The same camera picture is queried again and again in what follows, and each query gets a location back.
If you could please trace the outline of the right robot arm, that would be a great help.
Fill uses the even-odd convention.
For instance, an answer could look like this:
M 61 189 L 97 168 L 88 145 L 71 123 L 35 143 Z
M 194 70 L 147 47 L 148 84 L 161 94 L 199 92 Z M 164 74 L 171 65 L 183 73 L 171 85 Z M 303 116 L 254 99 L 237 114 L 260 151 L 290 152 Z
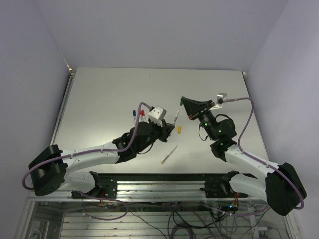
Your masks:
M 227 103 L 225 95 L 220 94 L 217 102 L 212 100 L 201 102 L 182 97 L 190 120 L 199 120 L 199 127 L 213 141 L 211 151 L 216 158 L 247 170 L 250 176 L 238 171 L 231 171 L 220 179 L 220 193 L 231 197 L 235 193 L 243 193 L 258 198 L 268 204 L 277 214 L 286 216 L 293 209 L 301 210 L 305 205 L 307 193 L 294 167 L 289 163 L 277 164 L 245 151 L 241 146 L 242 135 L 236 137 L 234 120 L 223 114 L 217 120 L 212 111 Z

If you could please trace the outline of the purple pen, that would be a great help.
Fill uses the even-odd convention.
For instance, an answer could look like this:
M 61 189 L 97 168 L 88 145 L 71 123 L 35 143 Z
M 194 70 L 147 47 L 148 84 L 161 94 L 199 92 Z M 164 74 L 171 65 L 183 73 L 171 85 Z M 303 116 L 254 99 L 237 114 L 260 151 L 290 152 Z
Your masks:
M 139 113 L 137 113 L 137 118 L 139 119 L 139 122 L 143 122 L 142 115 L 139 115 Z

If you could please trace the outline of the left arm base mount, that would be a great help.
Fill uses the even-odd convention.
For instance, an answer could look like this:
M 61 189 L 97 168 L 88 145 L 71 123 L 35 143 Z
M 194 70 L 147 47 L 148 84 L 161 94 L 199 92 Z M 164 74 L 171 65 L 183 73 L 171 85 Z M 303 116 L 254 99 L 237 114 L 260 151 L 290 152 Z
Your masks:
M 102 176 L 96 172 L 87 173 L 74 172 L 69 174 L 71 182 L 71 197 L 73 199 L 86 198 L 86 194 L 90 197 L 97 198 L 115 198 L 117 195 L 117 183 L 112 178 L 102 179 Z

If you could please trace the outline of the blue pen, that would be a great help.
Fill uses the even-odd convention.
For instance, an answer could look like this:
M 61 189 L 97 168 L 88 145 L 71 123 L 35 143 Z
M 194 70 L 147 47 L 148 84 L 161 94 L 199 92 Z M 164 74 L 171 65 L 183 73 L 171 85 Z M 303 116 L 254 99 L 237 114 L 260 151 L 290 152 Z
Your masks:
M 134 118 L 134 125 L 136 126 L 136 124 L 137 124 L 137 116 L 133 116 L 133 118 Z

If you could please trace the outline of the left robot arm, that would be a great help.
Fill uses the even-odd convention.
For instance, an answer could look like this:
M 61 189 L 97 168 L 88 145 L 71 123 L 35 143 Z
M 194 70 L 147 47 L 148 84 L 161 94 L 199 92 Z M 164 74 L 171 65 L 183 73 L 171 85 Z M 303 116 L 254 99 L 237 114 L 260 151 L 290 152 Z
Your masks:
M 31 176 L 36 196 L 46 196 L 55 191 L 81 191 L 91 198 L 101 194 L 102 186 L 96 172 L 82 173 L 82 169 L 102 164 L 118 164 L 136 158 L 143 150 L 157 141 L 167 142 L 175 126 L 162 121 L 162 125 L 148 120 L 142 121 L 121 137 L 99 146 L 62 150 L 58 145 L 50 145 L 30 164 Z

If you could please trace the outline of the green pen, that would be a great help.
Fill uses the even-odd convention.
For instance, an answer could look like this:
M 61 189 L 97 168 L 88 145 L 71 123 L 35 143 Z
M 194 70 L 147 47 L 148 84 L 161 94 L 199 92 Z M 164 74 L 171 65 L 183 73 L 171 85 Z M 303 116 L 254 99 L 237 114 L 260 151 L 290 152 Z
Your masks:
M 179 116 L 180 109 L 177 110 L 172 125 L 175 125 Z

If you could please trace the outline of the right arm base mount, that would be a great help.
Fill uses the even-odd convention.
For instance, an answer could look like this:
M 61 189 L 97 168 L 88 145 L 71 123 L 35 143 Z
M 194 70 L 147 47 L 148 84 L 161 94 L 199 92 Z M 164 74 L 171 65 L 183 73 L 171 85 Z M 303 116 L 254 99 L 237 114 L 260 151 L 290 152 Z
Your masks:
M 206 198 L 235 198 L 237 192 L 231 188 L 230 180 L 238 174 L 238 171 L 226 174 L 204 174 L 204 186 L 199 190 L 205 193 Z

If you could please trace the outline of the yellow pen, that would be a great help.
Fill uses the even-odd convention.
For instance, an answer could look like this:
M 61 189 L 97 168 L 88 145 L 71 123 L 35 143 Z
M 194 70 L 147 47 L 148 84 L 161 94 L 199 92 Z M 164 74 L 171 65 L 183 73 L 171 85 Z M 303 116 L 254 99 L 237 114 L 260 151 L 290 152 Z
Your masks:
M 169 153 L 168 155 L 161 161 L 161 164 L 164 164 L 167 159 L 174 153 L 174 151 L 177 149 L 178 145 L 176 145 Z

